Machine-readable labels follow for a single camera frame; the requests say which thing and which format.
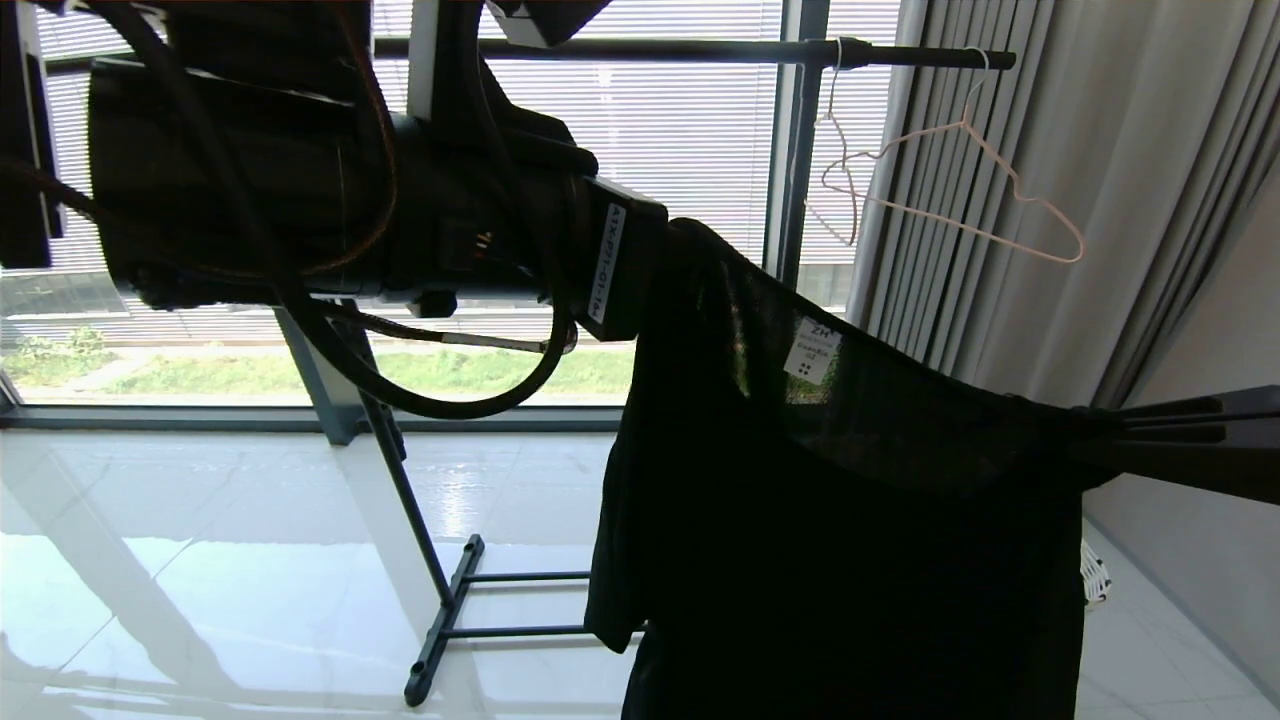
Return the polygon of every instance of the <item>black t-shirt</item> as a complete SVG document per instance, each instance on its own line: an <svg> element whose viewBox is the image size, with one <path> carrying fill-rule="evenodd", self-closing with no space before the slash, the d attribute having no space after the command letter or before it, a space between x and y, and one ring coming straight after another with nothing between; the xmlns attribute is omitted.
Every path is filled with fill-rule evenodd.
<svg viewBox="0 0 1280 720"><path fill-rule="evenodd" d="M655 281L586 625L625 717L1074 712L1096 429L928 370L700 225Z"/></svg>

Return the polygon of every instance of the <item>gray curtain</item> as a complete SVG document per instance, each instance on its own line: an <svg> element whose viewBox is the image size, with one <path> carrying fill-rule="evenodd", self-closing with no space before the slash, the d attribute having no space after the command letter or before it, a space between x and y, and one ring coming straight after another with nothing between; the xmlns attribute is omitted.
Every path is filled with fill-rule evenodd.
<svg viewBox="0 0 1280 720"><path fill-rule="evenodd" d="M929 3L923 44L1019 54L975 126L1025 188L1084 231L1057 265L938 223L869 211L850 319L965 382L1060 405L1125 401L1280 149L1275 0ZM895 77L900 126L959 117L968 72ZM891 115L891 122L896 120ZM1071 254L961 133L904 147L872 191Z"/></svg>

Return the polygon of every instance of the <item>clothing tag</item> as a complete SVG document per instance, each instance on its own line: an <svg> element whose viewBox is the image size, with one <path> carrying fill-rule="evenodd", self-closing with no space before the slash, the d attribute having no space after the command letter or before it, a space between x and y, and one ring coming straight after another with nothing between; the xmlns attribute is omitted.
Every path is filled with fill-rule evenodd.
<svg viewBox="0 0 1280 720"><path fill-rule="evenodd" d="M787 352L782 369L801 380L822 384L840 348L840 333L827 325L801 318L800 329L796 331L796 340L791 343L791 352Z"/></svg>

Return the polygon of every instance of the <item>pink clothes hanger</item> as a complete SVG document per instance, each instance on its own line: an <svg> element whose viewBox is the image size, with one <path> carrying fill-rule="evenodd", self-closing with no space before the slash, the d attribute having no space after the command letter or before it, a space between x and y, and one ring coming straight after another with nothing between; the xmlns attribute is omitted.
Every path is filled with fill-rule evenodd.
<svg viewBox="0 0 1280 720"><path fill-rule="evenodd" d="M1085 246L1084 245L1084 236L1080 233L1080 229L1078 227L1075 227L1075 223L1073 223L1065 214L1062 214L1062 211L1059 210L1057 206L1055 206L1052 202L1050 202L1050 201L1047 201L1047 200L1044 200L1042 197L1027 197L1023 193L1021 178L1018 176L1016 172L1014 172L1014 168L1009 164L1007 160L1005 160L1000 155L1000 151L997 151L991 143L988 143L982 137L982 135L973 127L973 124L972 124L972 119L973 119L973 97L978 92L978 90L982 88L982 85L987 81L987 76L991 74L991 61L987 58L987 53L983 51L979 47L972 47L972 46L969 46L969 47L965 47L965 50L974 50L974 51L982 54L982 61L983 61L983 65L984 65L984 72L983 72L982 78L977 83L974 83L974 86L972 88L969 88L969 94L965 96L964 111L961 113L961 117L960 117L959 120L956 120L954 123L945 124L945 126L938 126L938 127L933 127L933 128L928 128L928 129L919 129L919 131L915 131L915 132L906 133L902 137L899 137L897 140L890 141L883 147L881 147L879 151L877 151L877 152L850 152L849 151L849 141L845 138L845 131L844 131L844 128L840 127L840 120L836 118L836 114L835 114L836 79L840 77L840 65L841 65L841 60L844 59L842 58L842 55L844 55L844 46L842 46L840 38L836 38L836 70L835 70L835 73L831 77L831 95L827 99L827 113L823 117L818 118L818 124L820 126L824 120L829 120L831 122L832 127L836 128L836 135L840 136L840 145L841 145L842 154L841 154L841 158L838 160L836 160L835 163L827 165L827 168L822 172L822 187L826 187L827 190L833 190L836 192L840 192L840 193L850 196L850 201L851 201L850 204L852 206L852 214L854 214L854 227L852 227L852 229L849 233L849 238L846 240L838 232L836 232L836 228L833 228L831 225L831 223L828 223L827 219L823 218L817 210L814 210L812 208L808 208L808 205L806 205L806 209L809 210L809 213L813 214L813 217L819 223L822 223L822 227L824 227L827 229L827 232L829 232L833 237L836 237L841 242L845 242L846 245L854 245L854 242L858 240L858 211L859 211L859 209L858 209L858 201L861 200L863 202L876 202L876 204L883 205L886 208L892 208L895 210L901 210L904 213L910 213L913 215L920 215L922 218L928 218L931 220L937 220L937 222L943 223L946 225L951 225L954 228L960 228L964 232L970 232L970 233L973 233L973 234L975 234L978 237L984 237L987 240L991 240L991 241L995 241L995 242L1000 242L1002 245L1007 245L1009 247L1012 247L1014 250L1019 250L1021 252L1027 252L1029 255L1034 255L1036 258L1042 258L1044 260L1051 260L1053 263L1061 263L1064 265L1070 265L1073 263L1080 261L1080 259L1084 258L1084 246ZM938 215L936 213L927 213L924 210L916 210L915 208L908 208L906 205L901 205L901 204L897 204L897 202L890 202L888 200L881 200L878 197L872 197L870 195L863 195L863 193L859 193L858 190L854 188L854 177L852 177L852 173L849 172L849 160L851 160L854 158L869 158L872 160L879 160L881 158L884 156L886 152L888 152L892 147L895 147L897 145L901 145L901 143L908 142L910 140L916 140L916 138L920 138L920 137L924 137L924 136L928 136L928 135L936 135L936 133L947 132L947 131L952 131L952 129L961 129L961 131L964 131L970 138L973 138L974 142L978 143L978 147L982 149L983 154L986 156L991 158L996 163L996 165L998 165L1000 169L1002 169L1009 176L1009 178L1012 181L1012 190L1014 190L1014 199L1015 200L1018 200L1019 202L1027 202L1027 204L1039 205L1041 208L1044 208L1055 218L1057 218L1059 222L1061 222L1062 225L1066 227L1066 229L1070 231L1073 236L1075 236L1075 242L1076 242L1075 256L1073 256L1073 258L1062 258L1060 255L1052 255L1050 252L1042 252L1042 251L1036 250L1033 247L1027 247L1025 245L1019 245L1018 242L1014 242L1011 240L1007 240L1007 238L992 234L992 233L989 233L987 231L983 231L980 228L975 228L973 225L968 225L965 223L961 223L959 220L954 220L954 219L947 218L945 215ZM846 187L836 187L836 186L831 184L827 181L827 176L831 174L831 172L833 169L836 169L837 167L845 173L845 181L847 182Z"/></svg>

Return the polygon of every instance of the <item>glossy marble floor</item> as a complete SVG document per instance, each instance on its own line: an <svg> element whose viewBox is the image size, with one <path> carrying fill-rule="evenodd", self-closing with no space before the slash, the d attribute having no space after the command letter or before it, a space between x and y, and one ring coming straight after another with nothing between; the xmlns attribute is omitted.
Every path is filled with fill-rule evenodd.
<svg viewBox="0 0 1280 720"><path fill-rule="evenodd" d="M585 569L608 436L411 436L452 569ZM436 603L371 438L0 436L0 720L617 717L630 653L588 639L454 643L401 689ZM778 538L803 532L780 518ZM1115 597L1088 620L1078 716L1280 720L1096 534ZM492 588L465 625L567 624L582 585Z"/></svg>

